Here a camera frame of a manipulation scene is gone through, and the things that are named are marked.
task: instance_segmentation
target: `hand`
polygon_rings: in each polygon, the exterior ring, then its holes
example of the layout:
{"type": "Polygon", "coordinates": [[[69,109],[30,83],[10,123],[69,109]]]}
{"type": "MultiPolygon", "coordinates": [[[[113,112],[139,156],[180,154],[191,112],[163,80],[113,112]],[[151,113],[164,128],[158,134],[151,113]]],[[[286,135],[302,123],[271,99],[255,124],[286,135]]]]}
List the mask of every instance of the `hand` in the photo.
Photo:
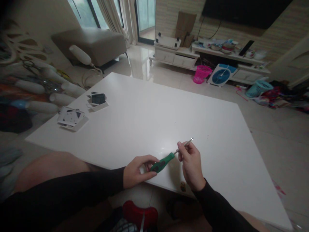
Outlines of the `hand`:
{"type": "Polygon", "coordinates": [[[199,150],[190,142],[186,147],[184,143],[178,142],[179,154],[178,159],[183,163],[183,176],[192,191],[201,191],[206,181],[203,177],[201,166],[201,154],[199,150]]]}
{"type": "Polygon", "coordinates": [[[150,169],[155,162],[159,162],[159,160],[152,155],[136,156],[123,171],[123,188],[132,188],[145,180],[155,177],[157,173],[154,171],[150,172],[150,169]],[[146,166],[147,172],[141,174],[139,168],[143,164],[146,166]]]}

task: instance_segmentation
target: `black sleeve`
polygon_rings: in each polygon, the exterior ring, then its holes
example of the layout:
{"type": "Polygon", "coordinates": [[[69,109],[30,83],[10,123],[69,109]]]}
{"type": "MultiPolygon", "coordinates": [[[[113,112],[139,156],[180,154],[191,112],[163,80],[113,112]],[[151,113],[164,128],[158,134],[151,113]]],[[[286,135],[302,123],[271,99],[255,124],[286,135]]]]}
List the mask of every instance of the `black sleeve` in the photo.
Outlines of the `black sleeve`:
{"type": "Polygon", "coordinates": [[[207,181],[201,191],[193,193],[202,205],[204,216],[214,232],[258,232],[221,194],[214,191],[207,181]]]}
{"type": "Polygon", "coordinates": [[[15,193],[1,204],[1,220],[10,231],[50,230],[85,206],[123,190],[123,170],[81,172],[15,193]]]}

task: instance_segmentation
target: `curtain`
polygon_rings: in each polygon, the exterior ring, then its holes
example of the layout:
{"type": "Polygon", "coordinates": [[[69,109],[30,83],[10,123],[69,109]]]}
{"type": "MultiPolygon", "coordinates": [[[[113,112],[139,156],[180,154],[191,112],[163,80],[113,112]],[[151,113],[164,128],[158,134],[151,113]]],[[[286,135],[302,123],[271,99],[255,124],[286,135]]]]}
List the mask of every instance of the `curtain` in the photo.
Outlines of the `curtain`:
{"type": "Polygon", "coordinates": [[[98,2],[102,15],[109,29],[111,31],[123,34],[123,36],[125,37],[125,41],[126,41],[126,47],[128,48],[130,46],[128,42],[128,38],[126,36],[125,31],[123,30],[121,26],[120,19],[119,19],[118,12],[117,12],[114,1],[113,0],[97,0],[97,2],[98,2]]]}
{"type": "Polygon", "coordinates": [[[137,22],[134,8],[135,0],[120,0],[123,26],[129,44],[137,43],[137,22]]]}

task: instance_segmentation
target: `screwdriver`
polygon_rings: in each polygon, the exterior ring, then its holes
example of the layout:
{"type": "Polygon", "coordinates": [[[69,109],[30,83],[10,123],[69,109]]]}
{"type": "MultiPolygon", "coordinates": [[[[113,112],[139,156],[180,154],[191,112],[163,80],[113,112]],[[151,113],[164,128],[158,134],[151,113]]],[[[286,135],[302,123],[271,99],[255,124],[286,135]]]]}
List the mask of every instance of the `screwdriver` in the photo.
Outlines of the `screwdriver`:
{"type": "MultiPolygon", "coordinates": [[[[192,140],[193,138],[191,138],[188,142],[186,142],[184,146],[187,146],[192,140]]],[[[171,152],[168,156],[161,159],[159,162],[155,163],[151,167],[150,171],[155,171],[156,173],[159,173],[160,171],[162,171],[163,168],[165,168],[165,166],[168,164],[168,162],[175,158],[175,154],[178,152],[179,152],[179,149],[177,149],[174,153],[171,152]]]]}

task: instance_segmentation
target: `electric fan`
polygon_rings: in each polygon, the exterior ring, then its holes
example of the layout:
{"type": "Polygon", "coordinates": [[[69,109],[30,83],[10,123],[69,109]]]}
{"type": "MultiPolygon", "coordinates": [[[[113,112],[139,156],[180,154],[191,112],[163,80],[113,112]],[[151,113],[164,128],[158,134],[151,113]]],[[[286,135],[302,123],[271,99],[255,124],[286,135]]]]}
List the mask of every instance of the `electric fan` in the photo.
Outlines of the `electric fan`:
{"type": "Polygon", "coordinates": [[[218,64],[209,77],[207,84],[222,87],[236,72],[237,68],[226,64],[218,64]]]}

